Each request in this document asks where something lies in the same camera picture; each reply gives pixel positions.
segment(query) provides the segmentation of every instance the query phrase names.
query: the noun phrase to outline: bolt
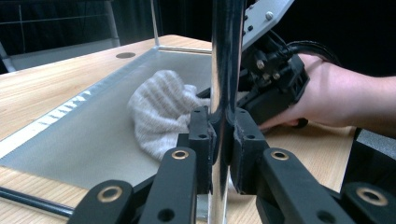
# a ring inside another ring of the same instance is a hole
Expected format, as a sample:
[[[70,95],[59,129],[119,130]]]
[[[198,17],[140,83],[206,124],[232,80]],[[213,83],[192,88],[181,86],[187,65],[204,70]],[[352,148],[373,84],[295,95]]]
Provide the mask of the bolt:
[[[265,64],[262,60],[257,60],[256,65],[260,70],[264,69],[264,66],[265,66]]]
[[[274,14],[271,11],[267,11],[267,13],[265,13],[265,19],[267,19],[268,21],[270,21],[273,17]]]
[[[273,74],[273,78],[274,78],[275,80],[280,79],[280,74],[279,74],[279,73]]]

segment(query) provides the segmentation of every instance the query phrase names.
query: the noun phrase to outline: white fabric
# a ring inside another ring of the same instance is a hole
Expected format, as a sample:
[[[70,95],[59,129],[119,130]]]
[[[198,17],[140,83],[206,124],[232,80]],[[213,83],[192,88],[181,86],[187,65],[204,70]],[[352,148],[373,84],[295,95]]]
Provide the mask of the white fabric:
[[[210,104],[210,99],[200,99],[196,93],[195,86],[185,85],[176,72],[169,70],[158,71],[137,88],[127,108],[143,150],[161,160],[176,146],[178,134],[189,132],[190,112]]]

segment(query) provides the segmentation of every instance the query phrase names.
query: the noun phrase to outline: black wall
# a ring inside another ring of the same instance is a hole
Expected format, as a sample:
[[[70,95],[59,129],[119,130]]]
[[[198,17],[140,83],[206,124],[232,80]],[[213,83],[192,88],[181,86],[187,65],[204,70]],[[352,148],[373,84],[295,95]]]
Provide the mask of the black wall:
[[[152,37],[149,0],[112,3],[121,44]],[[160,35],[184,35],[210,41],[211,0],[158,0]],[[18,20],[18,6],[0,1],[0,22]],[[23,17],[101,13],[103,4],[88,1],[23,7]],[[315,40],[335,51],[344,67],[373,76],[396,74],[394,0],[295,0],[274,30],[287,42]],[[0,25],[0,40],[9,54],[63,47],[109,37],[105,17]]]

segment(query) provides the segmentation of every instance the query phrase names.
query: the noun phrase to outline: gray tray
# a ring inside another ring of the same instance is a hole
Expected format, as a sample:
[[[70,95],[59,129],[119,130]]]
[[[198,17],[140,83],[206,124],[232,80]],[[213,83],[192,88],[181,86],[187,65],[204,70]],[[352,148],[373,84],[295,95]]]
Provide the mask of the gray tray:
[[[210,55],[151,49],[0,142],[6,154],[0,164],[85,189],[108,179],[136,185],[154,175],[159,163],[136,143],[126,105],[163,69],[178,72],[198,91],[210,87]]]

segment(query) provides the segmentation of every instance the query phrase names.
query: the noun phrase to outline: metal pole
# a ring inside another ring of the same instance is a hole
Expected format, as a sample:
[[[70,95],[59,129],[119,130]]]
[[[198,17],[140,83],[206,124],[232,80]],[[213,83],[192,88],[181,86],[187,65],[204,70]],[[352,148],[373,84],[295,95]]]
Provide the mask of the metal pole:
[[[155,46],[158,47],[160,46],[160,39],[158,37],[158,28],[157,28],[157,21],[156,21],[156,16],[157,16],[157,10],[155,9],[155,6],[157,5],[157,1],[151,0],[151,17],[152,17],[152,26],[154,29],[154,40],[155,40]]]
[[[105,1],[105,9],[107,13],[107,21],[110,27],[113,46],[119,47],[120,38],[119,38],[119,34],[117,33],[116,20],[114,19],[114,13],[113,13],[113,7],[111,6],[111,1]]]
[[[232,153],[244,0],[213,1],[210,122],[216,134],[208,223],[226,222],[228,164]]]

